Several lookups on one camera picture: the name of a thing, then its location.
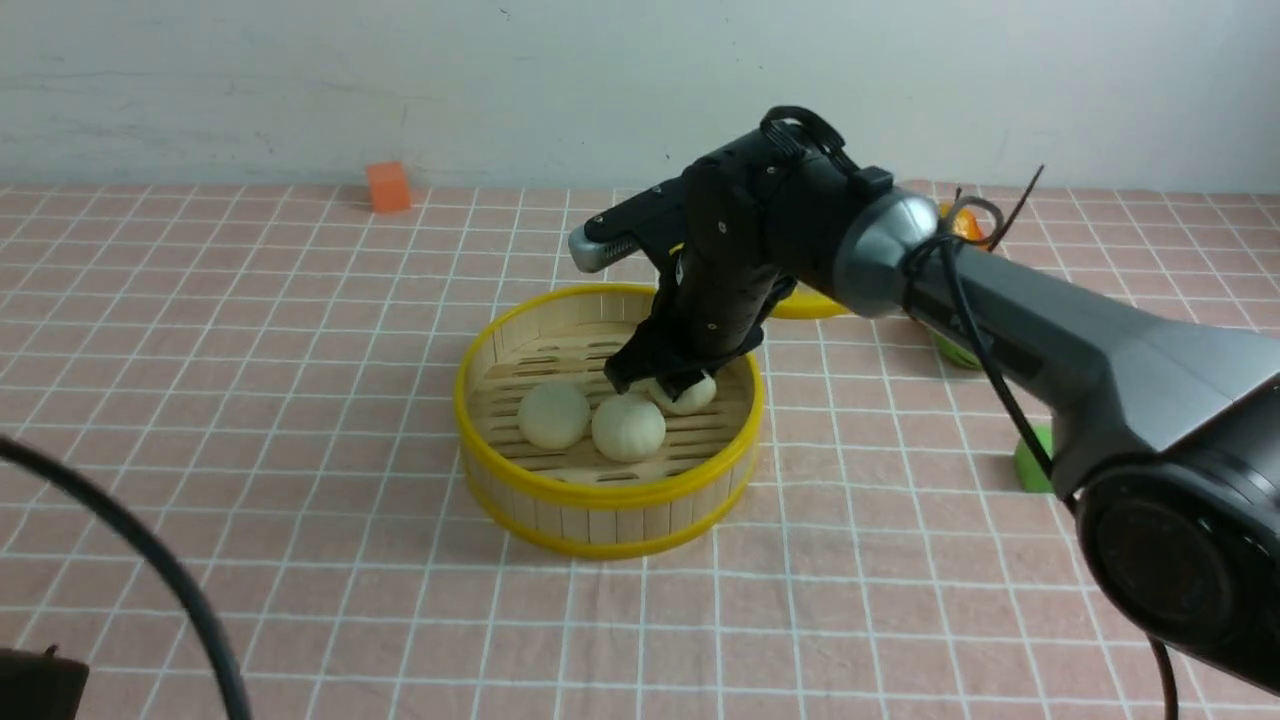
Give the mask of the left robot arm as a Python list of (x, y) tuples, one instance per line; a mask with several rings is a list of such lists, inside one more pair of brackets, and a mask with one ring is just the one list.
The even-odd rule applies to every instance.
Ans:
[(76, 719), (90, 666), (61, 657), (58, 647), (42, 652), (1, 650), (1, 719)]

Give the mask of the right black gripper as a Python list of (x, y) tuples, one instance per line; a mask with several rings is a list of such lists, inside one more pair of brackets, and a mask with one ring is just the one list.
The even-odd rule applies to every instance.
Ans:
[(680, 177), (681, 250), (649, 318), (605, 360), (614, 392), (663, 375), (662, 392), (677, 401), (713, 379), (705, 370), (759, 345), (799, 236), (845, 199), (854, 172), (829, 128), (756, 128), (691, 163)]

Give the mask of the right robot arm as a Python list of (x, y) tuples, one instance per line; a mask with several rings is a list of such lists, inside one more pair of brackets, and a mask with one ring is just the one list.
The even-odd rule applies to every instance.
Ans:
[(977, 249), (835, 132), (780, 120), (567, 245), (586, 273), (639, 251), (660, 274), (649, 318), (605, 364), (618, 392), (654, 379), (678, 396), (750, 354), (796, 283), (966, 348), (1019, 430), (1010, 386), (1051, 411), (1039, 464), (1094, 582), (1158, 661), (1178, 650), (1277, 692), (1275, 338), (1156, 316)]

